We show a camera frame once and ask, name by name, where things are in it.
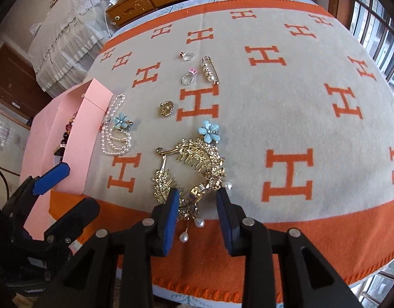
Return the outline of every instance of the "blue flower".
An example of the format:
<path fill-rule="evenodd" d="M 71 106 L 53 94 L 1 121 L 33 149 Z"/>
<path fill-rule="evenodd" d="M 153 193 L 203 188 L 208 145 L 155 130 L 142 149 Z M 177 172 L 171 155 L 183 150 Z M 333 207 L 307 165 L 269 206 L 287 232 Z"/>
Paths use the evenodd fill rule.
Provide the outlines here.
<path fill-rule="evenodd" d="M 211 124 L 208 120 L 204 120 L 203 126 L 198 128 L 198 133 L 204 136 L 204 141 L 208 144 L 211 143 L 212 140 L 219 142 L 219 128 L 220 127 L 217 124 Z"/>
<path fill-rule="evenodd" d="M 132 122 L 129 121 L 128 117 L 124 115 L 124 113 L 118 114 L 118 117 L 114 117 L 114 128 L 118 130 L 130 130 Z"/>

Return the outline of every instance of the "silver ring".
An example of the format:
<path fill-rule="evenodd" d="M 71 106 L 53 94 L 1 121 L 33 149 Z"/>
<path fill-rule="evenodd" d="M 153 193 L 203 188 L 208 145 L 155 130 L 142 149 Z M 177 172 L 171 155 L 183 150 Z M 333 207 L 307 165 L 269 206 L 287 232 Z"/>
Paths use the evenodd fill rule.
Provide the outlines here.
<path fill-rule="evenodd" d="M 192 59 L 194 58 L 194 54 L 192 54 L 192 53 L 186 53 L 186 52 L 184 52 L 184 51 L 182 51 L 182 52 L 180 53 L 180 56 L 182 57 L 182 59 L 183 59 L 184 61 L 192 61 Z"/>
<path fill-rule="evenodd" d="M 194 81 L 194 74 L 195 73 L 197 73 L 197 71 L 194 68 L 190 68 L 188 73 L 182 77 L 181 83 L 185 86 L 188 86 L 191 82 Z"/>

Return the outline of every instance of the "wooden door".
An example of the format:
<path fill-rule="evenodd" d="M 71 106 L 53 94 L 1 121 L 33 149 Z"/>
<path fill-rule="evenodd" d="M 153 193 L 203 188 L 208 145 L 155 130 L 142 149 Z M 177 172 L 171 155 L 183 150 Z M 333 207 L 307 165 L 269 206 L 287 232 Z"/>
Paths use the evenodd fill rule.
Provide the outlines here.
<path fill-rule="evenodd" d="M 33 67 L 3 44 L 0 48 L 0 103 L 29 119 L 51 100 L 38 85 Z"/>

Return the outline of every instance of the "teardrop pearl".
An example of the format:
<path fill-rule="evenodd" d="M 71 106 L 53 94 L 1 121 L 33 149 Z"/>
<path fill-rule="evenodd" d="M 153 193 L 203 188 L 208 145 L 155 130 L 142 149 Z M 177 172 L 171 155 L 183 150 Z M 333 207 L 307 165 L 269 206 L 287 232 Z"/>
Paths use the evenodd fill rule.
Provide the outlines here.
<path fill-rule="evenodd" d="M 203 228 L 206 223 L 204 222 L 204 219 L 196 218 L 196 219 L 194 219 L 194 224 L 198 228 Z"/>
<path fill-rule="evenodd" d="M 223 188 L 226 188 L 228 191 L 233 188 L 233 185 L 230 182 L 224 182 L 222 185 Z"/>
<path fill-rule="evenodd" d="M 185 242 L 188 241 L 188 233 L 187 233 L 187 232 L 183 232 L 183 233 L 180 235 L 180 241 L 183 242 L 183 243 L 185 243 Z"/>

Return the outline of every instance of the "flower petal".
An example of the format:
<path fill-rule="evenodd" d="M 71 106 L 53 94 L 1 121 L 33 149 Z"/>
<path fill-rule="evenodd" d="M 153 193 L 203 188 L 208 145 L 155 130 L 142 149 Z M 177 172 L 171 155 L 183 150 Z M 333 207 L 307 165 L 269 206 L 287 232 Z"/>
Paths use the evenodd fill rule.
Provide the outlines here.
<path fill-rule="evenodd" d="M 203 126 L 208 130 L 211 126 L 211 123 L 208 120 L 203 121 Z"/>
<path fill-rule="evenodd" d="M 215 133 L 210 133 L 210 137 L 214 140 L 219 142 L 220 141 L 220 136 L 218 134 Z"/>
<path fill-rule="evenodd" d="M 207 129 L 206 129 L 206 128 L 199 127 L 199 128 L 198 128 L 198 133 L 200 133 L 200 134 L 204 135 L 204 134 L 207 134 L 207 133 L 208 133 L 208 131 L 207 131 Z"/>
<path fill-rule="evenodd" d="M 206 134 L 205 136 L 204 136 L 204 141 L 206 142 L 206 143 L 210 143 L 211 142 L 211 136 L 210 136 L 210 134 Z"/>
<path fill-rule="evenodd" d="M 218 124 L 211 124 L 210 131 L 217 132 L 220 126 Z"/>

